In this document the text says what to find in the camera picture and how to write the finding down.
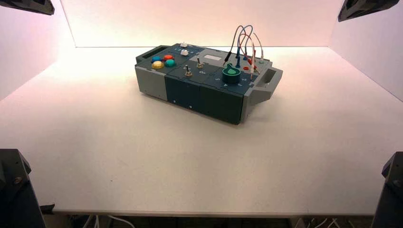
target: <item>white button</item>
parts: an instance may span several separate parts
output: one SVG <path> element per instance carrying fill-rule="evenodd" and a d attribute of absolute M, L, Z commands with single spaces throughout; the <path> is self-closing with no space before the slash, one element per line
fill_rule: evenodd
<path fill-rule="evenodd" d="M 181 55 L 187 56 L 189 54 L 188 50 L 182 50 Z"/>

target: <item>red wire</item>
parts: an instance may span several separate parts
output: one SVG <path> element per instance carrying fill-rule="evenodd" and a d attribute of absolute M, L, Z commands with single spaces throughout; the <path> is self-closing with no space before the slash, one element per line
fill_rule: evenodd
<path fill-rule="evenodd" d="M 252 54 L 252 62 L 254 63 L 255 62 L 255 44 L 253 43 L 253 41 L 252 41 L 252 38 L 248 35 L 248 34 L 246 34 L 246 33 L 241 33 L 240 34 L 240 36 L 247 36 L 247 37 L 249 37 L 249 39 L 250 39 L 250 41 L 252 42 L 252 49 L 253 49 L 253 54 Z M 242 43 L 243 43 L 243 41 L 241 42 L 241 43 L 239 43 L 238 42 L 238 45 L 239 45 L 239 47 L 240 47 L 240 49 L 241 49 L 241 51 L 242 51 L 242 53 L 243 53 L 243 55 L 244 56 L 246 56 L 246 54 L 245 54 L 245 52 L 243 52 L 243 50 L 242 50 Z M 256 67 L 256 69 L 257 69 L 257 66 L 256 65 L 254 65 L 252 68 L 253 69 L 251 69 L 251 73 L 250 73 L 250 79 L 252 80 L 252 76 L 253 76 L 253 71 L 254 71 L 254 68 Z"/>

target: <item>blue button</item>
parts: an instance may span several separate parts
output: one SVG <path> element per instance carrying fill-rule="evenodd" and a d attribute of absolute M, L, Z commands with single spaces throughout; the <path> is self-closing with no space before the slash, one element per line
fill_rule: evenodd
<path fill-rule="evenodd" d="M 160 58 L 159 56 L 154 56 L 154 57 L 151 59 L 151 62 L 153 63 L 153 62 L 155 62 L 155 61 L 161 61 L 161 58 Z"/>

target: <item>cable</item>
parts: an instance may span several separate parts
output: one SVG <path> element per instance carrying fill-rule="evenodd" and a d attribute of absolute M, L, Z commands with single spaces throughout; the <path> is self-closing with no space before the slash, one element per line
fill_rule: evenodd
<path fill-rule="evenodd" d="M 329 226 L 327 226 L 327 228 L 330 228 L 330 226 L 332 226 L 333 224 L 335 226 L 337 226 L 337 228 L 340 228 L 339 224 L 336 222 L 337 219 L 332 218 L 332 222 L 329 224 Z"/>
<path fill-rule="evenodd" d="M 247 26 L 243 27 L 243 29 L 242 29 L 242 31 L 246 34 L 246 30 L 245 30 L 245 29 L 248 28 L 248 27 L 250 27 L 250 32 L 249 32 L 249 37 L 248 37 L 248 39 L 246 39 L 246 43 L 245 43 L 245 52 L 246 52 L 246 44 L 248 43 L 248 40 L 249 40 L 249 39 L 252 40 L 252 38 L 251 38 L 250 36 L 252 36 L 253 26 L 247 25 Z M 238 43 L 239 43 L 239 41 L 240 41 L 240 35 L 242 34 L 242 31 L 241 31 L 240 34 L 238 35 Z"/>
<path fill-rule="evenodd" d="M 98 220 L 98 215 L 95 215 L 95 225 L 94 228 L 98 228 L 99 227 L 99 220 Z"/>
<path fill-rule="evenodd" d="M 319 227 L 321 227 L 326 221 L 327 221 L 327 218 L 325 218 L 325 220 L 323 220 L 323 222 L 321 222 L 319 225 L 315 226 L 314 228 L 319 228 Z"/>
<path fill-rule="evenodd" d="M 230 52 L 232 51 L 232 48 L 234 47 L 235 37 L 236 37 L 236 35 L 237 35 L 238 30 L 239 30 L 240 27 L 244 29 L 244 27 L 243 27 L 242 25 L 239 25 L 239 26 L 237 27 L 237 30 L 235 30 L 234 38 L 232 38 L 232 45 L 231 45 Z"/>
<path fill-rule="evenodd" d="M 87 226 L 88 226 L 89 222 L 91 221 L 92 217 L 93 217 L 92 215 L 88 216 L 87 222 L 84 223 L 83 228 L 87 228 Z"/>
<path fill-rule="evenodd" d="M 336 222 L 337 219 L 332 218 L 332 220 L 333 220 L 333 223 L 337 226 L 337 228 L 340 228 L 339 224 Z"/>
<path fill-rule="evenodd" d="M 314 222 L 314 220 L 315 220 L 315 218 L 313 218 L 313 219 L 308 223 L 307 228 L 309 228 L 309 227 L 311 226 L 311 224 L 312 224 L 312 222 Z"/>
<path fill-rule="evenodd" d="M 231 49 L 230 49 L 230 51 L 228 52 L 227 56 L 225 57 L 224 63 L 223 63 L 222 65 L 225 65 L 225 63 L 228 62 L 228 59 L 230 58 L 230 56 L 231 56 L 231 54 L 232 54 L 232 48 L 234 47 L 235 37 L 236 37 L 236 35 L 237 35 L 237 33 L 238 33 L 239 28 L 242 28 L 242 30 L 241 30 L 240 33 L 242 33 L 242 31 L 244 31 L 244 32 L 246 33 L 245 28 L 247 28 L 247 27 L 250 27 L 250 28 L 251 28 L 250 33 L 249 33 L 249 35 L 251 35 L 251 34 L 252 34 L 252 31 L 253 31 L 253 26 L 251 26 L 251 25 L 247 25 L 247 26 L 245 26 L 245 27 L 243 27 L 242 25 L 239 25 L 239 26 L 237 27 L 237 29 L 235 30 L 234 37 L 232 38 Z"/>
<path fill-rule="evenodd" d="M 241 35 L 250 37 L 249 35 L 247 35 L 245 33 L 242 33 Z M 251 67 L 250 67 L 250 79 L 252 80 L 253 79 L 253 72 L 255 70 L 257 71 L 258 74 L 260 74 L 260 72 L 258 71 L 257 66 L 255 66 L 255 61 L 256 61 L 255 60 L 255 44 L 253 43 L 252 39 L 250 39 L 250 41 L 252 42 L 252 49 L 253 49 L 253 51 L 252 51 L 252 60 L 248 59 L 248 57 L 247 57 L 247 60 L 248 60 L 248 63 L 251 65 Z"/>
<path fill-rule="evenodd" d="M 299 219 L 298 219 L 297 223 L 295 224 L 294 228 L 297 228 L 297 226 L 298 226 L 300 221 L 301 221 L 301 217 L 299 217 Z"/>
<path fill-rule="evenodd" d="M 134 225 L 131 222 L 127 221 L 127 220 L 124 220 L 122 218 L 118 218 L 118 217 L 115 217 L 115 216 L 112 216 L 112 215 L 108 215 L 108 217 L 110 217 L 111 219 L 121 221 L 121 222 L 125 222 L 125 223 L 129 224 L 132 228 L 135 228 Z"/>
<path fill-rule="evenodd" d="M 256 35 L 256 33 L 253 33 L 253 34 L 255 35 L 256 39 L 258 39 L 258 42 L 259 42 L 259 45 L 260 45 L 260 50 L 261 50 L 261 52 L 262 52 L 262 55 L 260 56 L 260 60 L 263 61 L 263 47 L 262 47 L 262 43 L 260 42 L 260 39 L 259 39 L 258 35 Z"/>
<path fill-rule="evenodd" d="M 96 227 L 94 227 L 94 228 L 99 228 L 99 217 L 98 217 L 98 215 L 95 215 L 95 225 L 96 225 Z"/>
<path fill-rule="evenodd" d="M 348 219 L 347 220 L 348 221 L 348 223 L 350 223 L 350 226 L 352 227 L 352 228 L 355 228 L 355 226 L 353 225 L 353 223 Z"/>

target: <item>red button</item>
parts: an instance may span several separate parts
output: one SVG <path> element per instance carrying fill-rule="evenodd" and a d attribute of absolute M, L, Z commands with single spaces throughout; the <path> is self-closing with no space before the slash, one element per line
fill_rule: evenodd
<path fill-rule="evenodd" d="M 172 56 L 172 55 L 165 55 L 165 56 L 164 56 L 164 60 L 166 61 L 166 60 L 168 60 L 168 59 L 173 59 L 173 56 Z"/>

